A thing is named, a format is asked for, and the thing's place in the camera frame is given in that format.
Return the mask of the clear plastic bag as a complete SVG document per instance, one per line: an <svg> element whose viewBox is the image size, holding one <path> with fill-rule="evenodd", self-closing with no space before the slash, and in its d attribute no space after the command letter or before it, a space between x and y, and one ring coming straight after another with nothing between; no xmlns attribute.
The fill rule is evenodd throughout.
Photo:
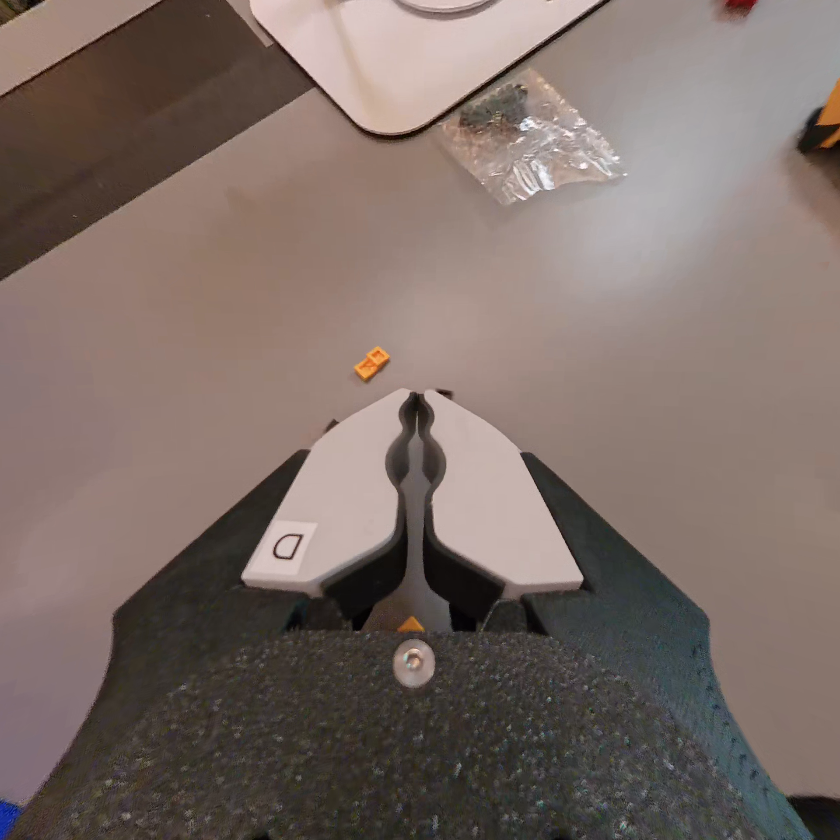
<svg viewBox="0 0 840 840"><path fill-rule="evenodd" d="M444 150L502 206L627 174L605 137L530 67L463 103L436 132Z"/></svg>

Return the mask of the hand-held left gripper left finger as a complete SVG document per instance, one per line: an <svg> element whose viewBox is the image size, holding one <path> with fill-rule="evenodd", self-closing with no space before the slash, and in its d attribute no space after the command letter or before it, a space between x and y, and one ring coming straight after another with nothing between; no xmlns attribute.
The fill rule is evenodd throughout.
<svg viewBox="0 0 840 840"><path fill-rule="evenodd" d="M403 581L402 483L417 394L400 389L337 423L308 451L242 574L254 589L332 599L362 623Z"/></svg>

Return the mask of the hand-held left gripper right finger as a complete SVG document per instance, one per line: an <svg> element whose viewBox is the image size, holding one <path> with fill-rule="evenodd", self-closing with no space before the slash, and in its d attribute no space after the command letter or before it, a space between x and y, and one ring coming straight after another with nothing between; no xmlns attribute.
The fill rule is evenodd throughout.
<svg viewBox="0 0 840 840"><path fill-rule="evenodd" d="M580 590L584 575L518 446L432 390L422 442L423 571L454 628L485 622L499 601Z"/></svg>

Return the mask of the yellow lego car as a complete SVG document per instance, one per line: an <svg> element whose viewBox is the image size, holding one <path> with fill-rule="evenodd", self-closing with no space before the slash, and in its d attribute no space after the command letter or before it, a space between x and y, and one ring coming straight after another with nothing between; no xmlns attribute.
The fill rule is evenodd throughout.
<svg viewBox="0 0 840 840"><path fill-rule="evenodd" d="M797 150L801 154L831 150L839 142L839 80L826 102L806 121Z"/></svg>

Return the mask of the white book stand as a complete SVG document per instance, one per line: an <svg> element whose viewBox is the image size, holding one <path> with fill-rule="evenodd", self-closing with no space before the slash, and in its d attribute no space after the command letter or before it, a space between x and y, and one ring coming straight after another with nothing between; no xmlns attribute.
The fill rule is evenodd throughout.
<svg viewBox="0 0 840 840"><path fill-rule="evenodd" d="M256 22L361 130L426 128L602 5L254 1Z"/></svg>

